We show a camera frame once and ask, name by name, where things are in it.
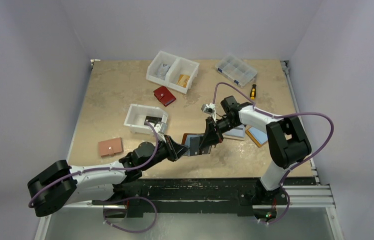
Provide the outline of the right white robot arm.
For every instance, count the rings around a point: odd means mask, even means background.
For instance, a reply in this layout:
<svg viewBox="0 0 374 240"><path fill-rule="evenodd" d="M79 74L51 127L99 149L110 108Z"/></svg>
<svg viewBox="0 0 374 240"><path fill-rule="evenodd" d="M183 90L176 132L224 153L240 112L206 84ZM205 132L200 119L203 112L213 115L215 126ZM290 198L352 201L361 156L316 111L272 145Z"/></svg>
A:
<svg viewBox="0 0 374 240"><path fill-rule="evenodd" d="M296 116L284 117L258 110L250 102L238 103L233 96L221 101L224 115L216 119L216 107L213 103L204 104L202 112L206 118L206 128L200 149L215 146L224 139L223 134L240 126L250 126L267 135L272 162L256 183L256 199L266 204L280 190L284 175L290 166L301 163L312 147L303 126Z"/></svg>

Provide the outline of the grey magnetic stripe card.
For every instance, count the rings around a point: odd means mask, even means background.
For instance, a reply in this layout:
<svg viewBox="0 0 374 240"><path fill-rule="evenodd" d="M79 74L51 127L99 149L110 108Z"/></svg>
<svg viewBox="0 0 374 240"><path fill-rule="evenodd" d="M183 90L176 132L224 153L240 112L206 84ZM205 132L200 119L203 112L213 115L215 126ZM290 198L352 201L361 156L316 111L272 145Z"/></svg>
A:
<svg viewBox="0 0 374 240"><path fill-rule="evenodd" d="M189 156L208 155L211 153L211 147L200 148L203 136L194 136L190 138Z"/></svg>

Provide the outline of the small white plastic bin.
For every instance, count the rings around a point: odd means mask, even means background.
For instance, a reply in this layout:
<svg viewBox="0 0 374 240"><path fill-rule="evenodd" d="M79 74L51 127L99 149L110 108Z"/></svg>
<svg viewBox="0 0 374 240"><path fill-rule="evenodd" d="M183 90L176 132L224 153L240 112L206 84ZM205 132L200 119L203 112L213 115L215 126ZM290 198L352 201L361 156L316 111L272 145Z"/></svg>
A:
<svg viewBox="0 0 374 240"><path fill-rule="evenodd" d="M166 124L169 117L168 113L159 107L132 103L129 106L124 126L128 127L133 134L152 135L152 129L145 123L146 116L162 118L161 122Z"/></svg>

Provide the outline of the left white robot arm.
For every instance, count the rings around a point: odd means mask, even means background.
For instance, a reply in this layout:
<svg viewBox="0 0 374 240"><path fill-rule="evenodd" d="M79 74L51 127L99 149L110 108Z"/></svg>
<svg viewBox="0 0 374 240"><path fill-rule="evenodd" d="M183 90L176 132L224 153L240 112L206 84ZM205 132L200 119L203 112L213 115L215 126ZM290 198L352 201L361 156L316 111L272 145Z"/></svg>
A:
<svg viewBox="0 0 374 240"><path fill-rule="evenodd" d="M125 157L107 164L75 166L58 160L27 183L31 197L28 206L34 209L36 216L44 217L77 202L119 204L124 191L118 186L139 179L143 171L163 160L179 160L188 149L165 135L155 144L142 142Z"/></svg>

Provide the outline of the tan leather card holder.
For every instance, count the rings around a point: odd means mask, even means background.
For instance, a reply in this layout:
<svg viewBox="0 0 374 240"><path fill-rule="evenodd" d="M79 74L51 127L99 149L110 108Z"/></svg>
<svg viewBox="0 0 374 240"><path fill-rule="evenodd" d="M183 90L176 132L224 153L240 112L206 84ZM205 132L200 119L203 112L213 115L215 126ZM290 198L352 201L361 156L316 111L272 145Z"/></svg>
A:
<svg viewBox="0 0 374 240"><path fill-rule="evenodd" d="M188 150L183 155L192 157L198 155L208 155L211 153L211 147L200 148L203 133L185 133L182 139L182 145L187 146Z"/></svg>

